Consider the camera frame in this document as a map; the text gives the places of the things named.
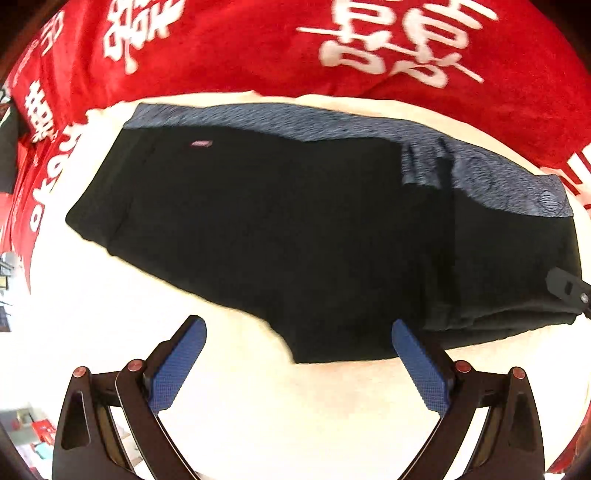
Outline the black pants with blue trim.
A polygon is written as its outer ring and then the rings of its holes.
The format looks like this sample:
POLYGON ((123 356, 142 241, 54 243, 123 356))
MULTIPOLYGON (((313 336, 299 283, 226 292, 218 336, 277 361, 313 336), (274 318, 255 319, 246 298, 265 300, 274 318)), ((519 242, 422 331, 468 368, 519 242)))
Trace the black pants with blue trim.
POLYGON ((559 178, 407 120, 141 104, 66 221, 298 363, 390 358, 396 320, 456 348, 579 313, 546 285, 581 272, 559 178))

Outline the black object at sofa left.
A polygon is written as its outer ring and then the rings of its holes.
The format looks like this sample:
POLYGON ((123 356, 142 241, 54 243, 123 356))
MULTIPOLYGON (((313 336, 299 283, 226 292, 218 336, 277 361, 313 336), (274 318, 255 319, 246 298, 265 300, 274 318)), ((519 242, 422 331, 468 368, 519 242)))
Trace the black object at sofa left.
POLYGON ((0 192, 12 194, 17 178, 17 143, 19 115, 13 102, 1 105, 0 192))

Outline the red sofa cover white characters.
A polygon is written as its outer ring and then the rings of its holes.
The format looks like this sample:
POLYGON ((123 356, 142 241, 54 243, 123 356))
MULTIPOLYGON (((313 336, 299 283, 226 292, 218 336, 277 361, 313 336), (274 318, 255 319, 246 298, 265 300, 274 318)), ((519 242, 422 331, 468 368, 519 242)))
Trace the red sofa cover white characters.
POLYGON ((20 132, 1 247, 29 263, 46 199, 91 109, 253 91, 396 100, 468 123, 590 203, 586 1, 30 1, 1 73, 20 132))

